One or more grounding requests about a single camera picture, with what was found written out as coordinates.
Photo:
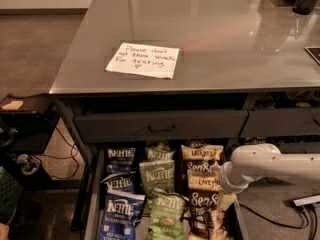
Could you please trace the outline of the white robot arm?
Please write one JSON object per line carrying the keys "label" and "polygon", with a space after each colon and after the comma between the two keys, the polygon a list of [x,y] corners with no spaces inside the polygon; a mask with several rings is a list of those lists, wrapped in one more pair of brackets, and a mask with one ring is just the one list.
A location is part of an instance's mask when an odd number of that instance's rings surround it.
{"label": "white robot arm", "polygon": [[273,144],[243,145],[219,169],[219,183],[227,193],[241,193],[264,177],[319,190],[320,155],[282,154]]}

